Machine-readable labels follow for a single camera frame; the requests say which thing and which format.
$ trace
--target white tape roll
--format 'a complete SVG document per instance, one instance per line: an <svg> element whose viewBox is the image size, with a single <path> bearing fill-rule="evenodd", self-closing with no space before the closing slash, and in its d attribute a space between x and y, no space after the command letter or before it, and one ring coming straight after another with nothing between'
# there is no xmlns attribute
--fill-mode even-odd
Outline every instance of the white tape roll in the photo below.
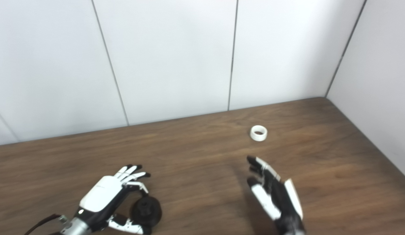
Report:
<svg viewBox="0 0 405 235"><path fill-rule="evenodd" d="M267 138L268 130L263 126L253 126L251 128L251 138L256 141L264 141Z"/></svg>

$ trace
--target white robotic hand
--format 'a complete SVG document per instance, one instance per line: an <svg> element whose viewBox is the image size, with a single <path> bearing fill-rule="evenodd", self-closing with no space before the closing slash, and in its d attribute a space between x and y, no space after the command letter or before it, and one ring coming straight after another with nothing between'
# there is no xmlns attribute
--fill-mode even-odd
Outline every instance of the white robotic hand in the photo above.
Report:
<svg viewBox="0 0 405 235"><path fill-rule="evenodd" d="M80 201L73 220L60 233L87 235L111 227L125 232L150 235L152 230L149 226L135 223L123 215L114 214L130 192L140 191L143 197L148 196L149 191L146 186L136 180L150 177L150 174L134 173L139 169L141 165L127 165L114 176L102 177Z"/></svg>
<svg viewBox="0 0 405 235"><path fill-rule="evenodd" d="M249 177L248 184L280 235L304 235L303 212L292 180L281 183L274 169L258 157L247 156L247 160L249 170L260 177Z"/></svg>

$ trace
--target white wall panel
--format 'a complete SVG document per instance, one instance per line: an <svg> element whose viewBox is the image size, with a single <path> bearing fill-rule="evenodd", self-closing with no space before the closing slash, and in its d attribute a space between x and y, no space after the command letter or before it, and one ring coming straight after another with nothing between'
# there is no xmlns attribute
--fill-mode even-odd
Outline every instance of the white wall panel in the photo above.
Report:
<svg viewBox="0 0 405 235"><path fill-rule="evenodd" d="M367 1L328 98L405 174L405 0Z"/></svg>
<svg viewBox="0 0 405 235"><path fill-rule="evenodd" d="M130 124L226 111L235 0L95 0Z"/></svg>
<svg viewBox="0 0 405 235"><path fill-rule="evenodd" d="M240 0L230 109L324 96L362 0Z"/></svg>
<svg viewBox="0 0 405 235"><path fill-rule="evenodd" d="M0 145L7 143L15 143L17 141L18 140L16 139L16 137L14 137L10 129L5 125L5 123L0 118Z"/></svg>
<svg viewBox="0 0 405 235"><path fill-rule="evenodd" d="M126 125L91 1L0 1L0 113L21 140Z"/></svg>

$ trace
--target robot finger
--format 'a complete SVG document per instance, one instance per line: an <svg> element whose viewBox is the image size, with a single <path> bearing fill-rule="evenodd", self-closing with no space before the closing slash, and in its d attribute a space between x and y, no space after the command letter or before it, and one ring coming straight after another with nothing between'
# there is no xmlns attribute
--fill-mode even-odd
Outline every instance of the robot finger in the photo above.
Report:
<svg viewBox="0 0 405 235"><path fill-rule="evenodd" d="M136 182L136 181L131 182L130 181L130 182L123 183L123 186L129 192L134 192L134 191L140 190L142 196L149 195L149 191L147 190L146 186L144 186L144 183L142 183L142 182Z"/></svg>
<svg viewBox="0 0 405 235"><path fill-rule="evenodd" d="M127 170L131 166L132 166L131 164L123 166L119 171L117 171L117 173L114 175L114 177L116 177L116 178L120 177L120 175L123 174L125 172L125 170Z"/></svg>
<svg viewBox="0 0 405 235"><path fill-rule="evenodd" d="M111 218L108 220L108 227L135 234L150 235L152 233L151 228L141 226L129 218L119 214L111 216Z"/></svg>
<svg viewBox="0 0 405 235"><path fill-rule="evenodd" d="M262 171L260 169L256 168L256 167L252 166L252 165L249 167L249 171L253 172L253 173L255 173L255 174L257 174L257 175L259 175L261 177L263 176Z"/></svg>
<svg viewBox="0 0 405 235"><path fill-rule="evenodd" d="M131 175L134 171L136 170L140 170L142 168L141 165L133 165L132 167L128 168L127 170L125 170L125 172L123 172L118 178L120 180L123 180L125 177L128 177L129 175Z"/></svg>
<svg viewBox="0 0 405 235"><path fill-rule="evenodd" d="M258 199L259 203L269 217L271 217L272 220L279 219L281 217L281 211L273 204L271 196L265 192L261 183L254 177L249 177L247 182L256 199Z"/></svg>
<svg viewBox="0 0 405 235"><path fill-rule="evenodd" d="M248 162L256 169L260 169L261 171L269 171L271 174L279 181L281 179L280 175L264 160L254 157L254 156L247 156Z"/></svg>
<svg viewBox="0 0 405 235"><path fill-rule="evenodd" d="M131 175L125 177L121 182L122 183L127 183L129 181L138 180L138 179L143 178L143 177L150 177L150 173L139 172L139 173L131 174Z"/></svg>

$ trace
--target black fingertip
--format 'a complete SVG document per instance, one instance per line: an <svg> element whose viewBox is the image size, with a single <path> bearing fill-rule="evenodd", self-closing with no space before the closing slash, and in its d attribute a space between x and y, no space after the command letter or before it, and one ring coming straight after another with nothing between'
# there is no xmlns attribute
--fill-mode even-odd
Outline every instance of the black fingertip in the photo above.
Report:
<svg viewBox="0 0 405 235"><path fill-rule="evenodd" d="M246 159L247 159L248 162L249 162L251 165L253 165L254 167L259 168L259 169L262 168L262 165L261 165L258 161L256 161L256 157L254 157L254 156L247 156Z"/></svg>
<svg viewBox="0 0 405 235"><path fill-rule="evenodd" d="M253 161L256 161L256 157L255 157L255 156L252 156L252 155L248 155L248 156L246 157L246 159L248 160L249 163L250 163L250 162L253 162Z"/></svg>
<svg viewBox="0 0 405 235"><path fill-rule="evenodd" d="M152 234L152 228L148 226L141 226L141 229L143 230L144 235L150 235Z"/></svg>
<svg viewBox="0 0 405 235"><path fill-rule="evenodd" d="M255 177L249 177L247 179L247 182L248 182L248 185L250 187L253 187L253 186L257 185L257 184L260 184L259 181Z"/></svg>

